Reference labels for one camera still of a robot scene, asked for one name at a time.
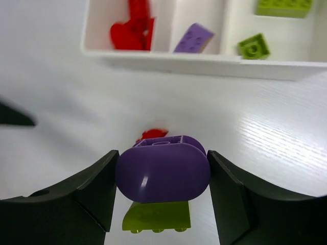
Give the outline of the purple arched lego brick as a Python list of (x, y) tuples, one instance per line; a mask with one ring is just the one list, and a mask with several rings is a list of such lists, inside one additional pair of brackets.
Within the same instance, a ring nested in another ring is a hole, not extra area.
[(199, 23), (192, 24), (174, 49), (174, 53), (201, 53), (214, 33)]

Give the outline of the red thin lego piece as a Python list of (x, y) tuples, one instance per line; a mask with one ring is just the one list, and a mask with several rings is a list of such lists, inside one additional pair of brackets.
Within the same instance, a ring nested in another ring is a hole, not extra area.
[(151, 15), (150, 2), (128, 1), (130, 19), (115, 22), (109, 31), (113, 48), (126, 51), (150, 51), (155, 17)]

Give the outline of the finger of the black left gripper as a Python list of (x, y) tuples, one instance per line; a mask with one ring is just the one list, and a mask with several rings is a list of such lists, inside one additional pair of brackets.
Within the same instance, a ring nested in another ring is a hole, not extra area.
[(34, 127), (33, 114), (1, 96), (1, 126)]

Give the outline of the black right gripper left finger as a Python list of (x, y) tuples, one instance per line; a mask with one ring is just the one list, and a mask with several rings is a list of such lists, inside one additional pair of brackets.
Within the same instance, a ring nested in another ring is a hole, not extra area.
[(118, 158), (112, 150), (57, 184), (28, 197), (1, 200), (1, 244), (104, 244)]

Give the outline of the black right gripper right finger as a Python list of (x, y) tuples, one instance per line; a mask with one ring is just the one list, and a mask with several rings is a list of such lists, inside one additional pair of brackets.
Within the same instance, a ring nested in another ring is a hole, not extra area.
[(326, 196), (271, 184), (208, 151), (220, 244), (326, 244)]

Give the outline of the lime green square lego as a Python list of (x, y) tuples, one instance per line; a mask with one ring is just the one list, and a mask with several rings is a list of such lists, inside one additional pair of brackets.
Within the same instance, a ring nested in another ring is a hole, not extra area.
[(239, 55), (247, 60), (263, 60), (270, 56), (270, 49), (262, 33), (258, 33), (237, 45)]

